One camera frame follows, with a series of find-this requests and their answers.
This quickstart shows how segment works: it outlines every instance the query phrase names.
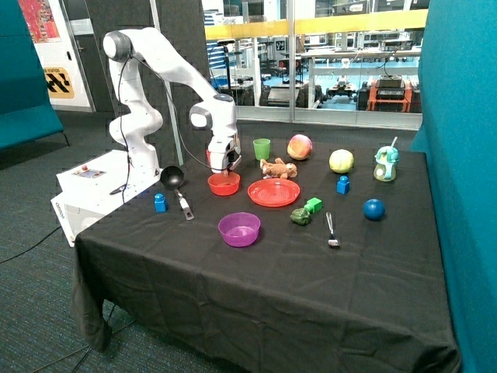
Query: purple bowl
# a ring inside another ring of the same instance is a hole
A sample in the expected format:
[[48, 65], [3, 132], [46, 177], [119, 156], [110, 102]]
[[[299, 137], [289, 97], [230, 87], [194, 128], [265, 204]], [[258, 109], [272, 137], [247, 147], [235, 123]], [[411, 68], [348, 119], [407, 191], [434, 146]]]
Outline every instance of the purple bowl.
[[222, 218], [217, 227], [229, 246], [245, 247], [257, 240], [261, 221], [248, 212], [235, 212]]

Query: teal chair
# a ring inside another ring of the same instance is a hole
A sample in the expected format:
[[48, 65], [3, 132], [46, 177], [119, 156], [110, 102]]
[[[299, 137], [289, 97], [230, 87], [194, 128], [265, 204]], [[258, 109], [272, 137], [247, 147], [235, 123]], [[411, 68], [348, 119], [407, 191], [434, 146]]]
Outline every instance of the teal chair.
[[43, 69], [17, 0], [1, 0], [0, 14], [2, 150], [64, 128], [50, 104]]
[[463, 372], [497, 371], [497, 6], [432, 0], [419, 77], [428, 159]]

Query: red plate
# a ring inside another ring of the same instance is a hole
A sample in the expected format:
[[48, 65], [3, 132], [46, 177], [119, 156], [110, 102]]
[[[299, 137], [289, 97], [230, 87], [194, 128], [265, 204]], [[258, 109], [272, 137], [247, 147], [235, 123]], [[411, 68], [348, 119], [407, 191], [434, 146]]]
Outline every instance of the red plate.
[[248, 187], [248, 196], [251, 200], [266, 207], [281, 207], [294, 202], [301, 192], [301, 188], [287, 179], [263, 179]]

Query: yellow-green ball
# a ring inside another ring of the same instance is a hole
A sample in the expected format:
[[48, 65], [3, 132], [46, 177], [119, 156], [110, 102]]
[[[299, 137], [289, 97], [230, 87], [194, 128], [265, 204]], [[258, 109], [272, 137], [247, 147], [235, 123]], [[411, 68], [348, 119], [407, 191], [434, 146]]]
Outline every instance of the yellow-green ball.
[[335, 150], [329, 157], [329, 167], [336, 173], [348, 173], [353, 166], [354, 156], [348, 150]]

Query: green toy vegetable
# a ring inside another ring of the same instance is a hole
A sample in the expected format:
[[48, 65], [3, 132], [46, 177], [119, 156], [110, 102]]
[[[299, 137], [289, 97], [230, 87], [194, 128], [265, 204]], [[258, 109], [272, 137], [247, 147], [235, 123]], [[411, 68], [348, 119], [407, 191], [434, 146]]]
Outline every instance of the green toy vegetable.
[[298, 208], [292, 211], [290, 219], [299, 225], [307, 225], [311, 222], [311, 214], [305, 208]]

